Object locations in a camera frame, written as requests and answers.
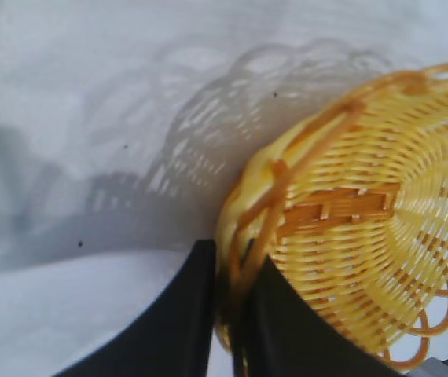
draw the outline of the black plastic piece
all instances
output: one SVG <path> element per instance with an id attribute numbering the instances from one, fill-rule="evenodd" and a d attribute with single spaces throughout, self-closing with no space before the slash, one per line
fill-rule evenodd
<path id="1" fill-rule="evenodd" d="M 197 241 L 149 309 L 110 343 L 56 377 L 205 376 L 214 286 L 215 243 Z"/>
<path id="2" fill-rule="evenodd" d="M 399 377 L 338 334 L 268 257 L 244 307 L 249 377 Z"/>

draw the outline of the orange plastic weave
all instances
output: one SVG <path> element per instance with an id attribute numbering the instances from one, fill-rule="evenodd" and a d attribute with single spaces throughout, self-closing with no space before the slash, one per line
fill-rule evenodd
<path id="1" fill-rule="evenodd" d="M 256 153 L 217 242 L 235 303 L 269 254 L 340 334 L 395 369 L 419 365 L 448 328 L 448 310 L 433 327 L 425 311 L 448 298 L 448 64 L 361 86 Z M 391 361 L 407 333 L 417 355 Z"/>

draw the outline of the wrinkled fabric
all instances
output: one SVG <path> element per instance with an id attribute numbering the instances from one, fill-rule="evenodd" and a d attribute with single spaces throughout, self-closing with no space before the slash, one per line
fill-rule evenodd
<path id="1" fill-rule="evenodd" d="M 440 0 L 0 0 L 0 377 L 53 374 L 127 326 L 296 121 L 446 61 Z M 214 343 L 209 375 L 230 370 Z"/>

